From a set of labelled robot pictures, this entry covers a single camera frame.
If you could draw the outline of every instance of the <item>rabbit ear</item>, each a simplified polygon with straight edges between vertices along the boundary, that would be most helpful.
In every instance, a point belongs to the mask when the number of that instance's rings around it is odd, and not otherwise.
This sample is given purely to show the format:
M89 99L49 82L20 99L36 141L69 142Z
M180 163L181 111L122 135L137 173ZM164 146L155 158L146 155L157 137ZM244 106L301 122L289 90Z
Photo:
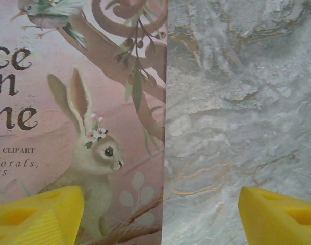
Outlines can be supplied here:
M91 96L78 69L74 68L67 90L68 104L76 116L81 134L92 129Z
M76 116L73 114L68 105L67 99L67 90L65 84L62 83L55 75L48 74L47 75L48 85L51 93L54 96L54 99L62 112L70 119L75 129L78 133L80 133L80 126Z

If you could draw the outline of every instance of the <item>rabbit fur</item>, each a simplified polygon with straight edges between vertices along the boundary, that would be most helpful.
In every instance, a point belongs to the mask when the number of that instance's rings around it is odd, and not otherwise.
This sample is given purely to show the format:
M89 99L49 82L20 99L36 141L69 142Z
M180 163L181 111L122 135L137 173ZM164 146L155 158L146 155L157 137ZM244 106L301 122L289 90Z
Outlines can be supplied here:
M84 194L85 208L78 236L83 231L87 231L93 237L105 236L109 227L104 215L113 197L107 174L121 169L124 165L119 146L106 134L104 139L94 142L91 148L85 147L86 132L92 129L93 124L90 117L91 96L76 68L68 87L54 75L49 74L47 78L55 101L73 122L79 139L69 168L40 192L69 185L80 186Z

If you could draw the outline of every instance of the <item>bird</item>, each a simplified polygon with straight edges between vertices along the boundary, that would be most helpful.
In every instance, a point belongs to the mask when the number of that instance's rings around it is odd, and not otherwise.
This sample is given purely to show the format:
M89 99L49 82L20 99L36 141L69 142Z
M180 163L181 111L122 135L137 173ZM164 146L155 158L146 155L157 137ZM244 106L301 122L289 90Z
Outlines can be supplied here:
M19 16L27 15L34 26L29 27L52 29L42 34L36 34L37 38L62 28L79 46L87 49L84 36L69 23L72 16L80 14L86 0L19 0L17 7L20 10L11 21Z

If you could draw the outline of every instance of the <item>yellow plastic piece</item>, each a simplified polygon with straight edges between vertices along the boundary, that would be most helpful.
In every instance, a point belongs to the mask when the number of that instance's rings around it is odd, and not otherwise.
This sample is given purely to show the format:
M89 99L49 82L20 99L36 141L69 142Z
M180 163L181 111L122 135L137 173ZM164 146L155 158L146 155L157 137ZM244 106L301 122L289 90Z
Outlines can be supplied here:
M0 245L73 245L84 209L78 186L0 206Z
M238 208L249 245L311 245L311 203L243 187Z

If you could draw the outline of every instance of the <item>book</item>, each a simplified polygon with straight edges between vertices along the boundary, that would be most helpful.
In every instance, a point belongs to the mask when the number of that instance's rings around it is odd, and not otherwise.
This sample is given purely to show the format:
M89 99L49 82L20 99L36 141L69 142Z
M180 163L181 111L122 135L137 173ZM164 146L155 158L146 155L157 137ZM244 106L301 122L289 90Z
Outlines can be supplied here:
M0 1L0 205L82 188L75 244L161 244L168 0Z

